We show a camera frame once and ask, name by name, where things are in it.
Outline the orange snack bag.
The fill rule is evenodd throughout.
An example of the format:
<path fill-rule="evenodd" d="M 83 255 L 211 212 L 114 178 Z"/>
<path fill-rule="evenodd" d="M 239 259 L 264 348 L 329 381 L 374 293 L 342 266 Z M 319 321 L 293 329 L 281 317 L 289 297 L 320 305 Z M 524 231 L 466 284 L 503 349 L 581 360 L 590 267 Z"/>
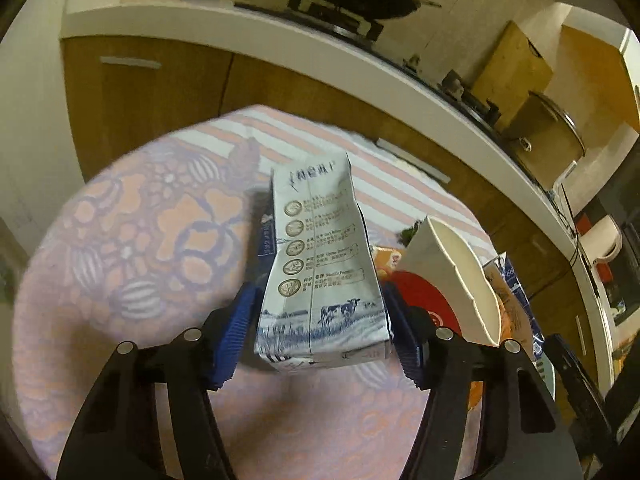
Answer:
<path fill-rule="evenodd" d="M 404 253 L 405 251 L 402 248 L 375 245 L 371 247 L 372 260 L 380 281 L 388 281 L 390 279 Z M 483 386 L 479 382 L 472 382 L 468 403 L 469 411 L 480 403 L 482 396 Z"/>

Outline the blue white milk carton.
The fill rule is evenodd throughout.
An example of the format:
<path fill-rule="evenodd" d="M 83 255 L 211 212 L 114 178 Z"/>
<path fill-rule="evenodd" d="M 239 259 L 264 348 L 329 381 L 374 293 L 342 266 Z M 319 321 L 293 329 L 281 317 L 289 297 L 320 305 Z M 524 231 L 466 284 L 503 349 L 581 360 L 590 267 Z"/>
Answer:
<path fill-rule="evenodd" d="M 384 360 L 393 332 L 344 152 L 273 170 L 255 353 L 280 372 Z"/>

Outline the white kitchen countertop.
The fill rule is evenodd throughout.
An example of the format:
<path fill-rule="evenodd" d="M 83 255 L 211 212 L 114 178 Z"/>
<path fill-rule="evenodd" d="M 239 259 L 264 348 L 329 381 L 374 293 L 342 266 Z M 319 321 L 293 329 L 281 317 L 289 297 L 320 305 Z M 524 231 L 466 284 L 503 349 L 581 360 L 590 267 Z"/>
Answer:
<path fill-rule="evenodd" d="M 402 70 L 320 30 L 217 0 L 66 0 L 61 35 L 204 44 L 294 70 L 382 110 L 465 162 L 521 209 L 566 258 L 577 242 L 538 186 L 469 118 Z"/>

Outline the light blue plastic basket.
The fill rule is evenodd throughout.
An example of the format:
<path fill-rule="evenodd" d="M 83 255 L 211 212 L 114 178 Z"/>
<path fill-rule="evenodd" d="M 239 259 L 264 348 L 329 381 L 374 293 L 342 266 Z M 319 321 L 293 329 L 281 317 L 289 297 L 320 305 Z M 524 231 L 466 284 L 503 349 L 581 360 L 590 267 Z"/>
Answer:
<path fill-rule="evenodd" d="M 542 381 L 546 385 L 548 391 L 550 392 L 552 399 L 556 397 L 556 379 L 555 379 L 555 369 L 548 356 L 544 353 L 540 356 L 538 360 L 535 361 L 535 366 L 538 374 L 540 375 Z"/>

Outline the red white paper cup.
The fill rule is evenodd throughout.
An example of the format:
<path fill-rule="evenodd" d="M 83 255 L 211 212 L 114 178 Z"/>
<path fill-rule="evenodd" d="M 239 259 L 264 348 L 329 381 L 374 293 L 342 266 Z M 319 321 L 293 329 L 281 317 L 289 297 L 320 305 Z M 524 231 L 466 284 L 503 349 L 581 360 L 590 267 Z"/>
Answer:
<path fill-rule="evenodd" d="M 409 304 L 466 340 L 498 346 L 499 301 L 469 243 L 452 226 L 428 216 L 400 258 L 392 281 Z"/>

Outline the white electric kettle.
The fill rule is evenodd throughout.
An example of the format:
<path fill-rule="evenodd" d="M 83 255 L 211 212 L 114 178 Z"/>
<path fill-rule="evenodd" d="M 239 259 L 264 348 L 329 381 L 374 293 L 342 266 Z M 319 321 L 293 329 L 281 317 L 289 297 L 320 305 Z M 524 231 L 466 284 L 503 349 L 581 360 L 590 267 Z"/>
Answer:
<path fill-rule="evenodd" d="M 614 218 L 607 214 L 580 237 L 580 244 L 590 266 L 609 263 L 623 248 L 623 233 Z"/>

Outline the pink floral tablecloth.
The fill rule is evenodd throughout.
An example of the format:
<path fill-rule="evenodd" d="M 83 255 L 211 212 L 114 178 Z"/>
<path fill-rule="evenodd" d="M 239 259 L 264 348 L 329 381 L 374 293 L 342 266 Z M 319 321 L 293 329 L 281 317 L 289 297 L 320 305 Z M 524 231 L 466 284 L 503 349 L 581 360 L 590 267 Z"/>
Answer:
<path fill-rule="evenodd" d="M 17 294 L 12 349 L 48 474 L 116 344 L 164 344 L 233 298 L 274 167 L 346 152 L 371 243 L 392 247 L 434 216 L 495 258 L 474 214 L 434 180 L 356 133 L 293 119 L 251 106 L 163 136 L 103 170 L 50 226 Z M 426 400 L 393 359 L 281 375 L 247 358 L 212 396 L 242 479 L 395 479 Z"/>

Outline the steel stock pot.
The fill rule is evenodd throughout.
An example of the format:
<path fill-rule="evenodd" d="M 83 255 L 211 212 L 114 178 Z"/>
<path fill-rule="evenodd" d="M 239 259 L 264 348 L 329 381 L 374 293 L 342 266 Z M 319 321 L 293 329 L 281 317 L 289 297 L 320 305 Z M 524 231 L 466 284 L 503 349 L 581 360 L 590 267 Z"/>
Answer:
<path fill-rule="evenodd" d="M 586 154 L 574 120 L 538 91 L 529 90 L 502 137 L 514 157 L 545 191 L 562 182 Z"/>

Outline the black gas stove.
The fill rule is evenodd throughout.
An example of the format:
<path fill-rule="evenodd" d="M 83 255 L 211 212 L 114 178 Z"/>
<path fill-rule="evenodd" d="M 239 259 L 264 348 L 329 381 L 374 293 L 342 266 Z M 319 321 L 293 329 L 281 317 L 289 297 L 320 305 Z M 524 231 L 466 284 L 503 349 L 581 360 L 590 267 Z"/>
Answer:
<path fill-rule="evenodd" d="M 320 0 L 288 0 L 284 8 L 265 8 L 253 3 L 234 0 L 217 0 L 235 8 L 265 14 L 270 18 L 294 23 L 300 27 L 313 29 L 350 46 L 370 54 L 378 60 L 392 66 L 395 70 L 414 80 L 429 92 L 436 94 L 465 117 L 474 120 L 487 131 L 496 128 L 501 116 L 498 105 L 490 101 L 481 101 L 472 96 L 468 85 L 453 70 L 442 81 L 434 82 L 421 74 L 419 55 L 410 58 L 398 58 L 390 50 L 378 44 L 383 24 L 368 21 L 361 16 L 352 16 L 336 6 Z"/>

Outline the wooden cutting board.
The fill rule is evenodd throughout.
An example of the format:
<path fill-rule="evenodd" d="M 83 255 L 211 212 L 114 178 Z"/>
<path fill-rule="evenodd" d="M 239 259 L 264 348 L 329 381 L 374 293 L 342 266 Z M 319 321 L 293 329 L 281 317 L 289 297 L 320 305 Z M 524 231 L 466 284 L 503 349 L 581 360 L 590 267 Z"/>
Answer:
<path fill-rule="evenodd" d="M 474 80 L 471 93 L 480 102 L 494 104 L 501 131 L 512 122 L 531 91 L 544 90 L 553 70 L 514 21 L 506 25 L 495 50 Z"/>

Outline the brown wooden cabinets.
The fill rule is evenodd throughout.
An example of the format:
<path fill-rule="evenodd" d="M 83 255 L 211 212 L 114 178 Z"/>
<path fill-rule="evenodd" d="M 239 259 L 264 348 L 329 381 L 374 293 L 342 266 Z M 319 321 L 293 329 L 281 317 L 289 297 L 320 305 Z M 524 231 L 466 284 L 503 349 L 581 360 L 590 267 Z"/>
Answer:
<path fill-rule="evenodd" d="M 164 133 L 250 105 L 383 139 L 449 177 L 445 188 L 512 259 L 545 333 L 559 333 L 597 374 L 596 349 L 575 266 L 498 183 L 397 118 L 318 80 L 250 56 L 177 40 L 88 36 L 62 42 L 70 128 L 90 180 Z"/>

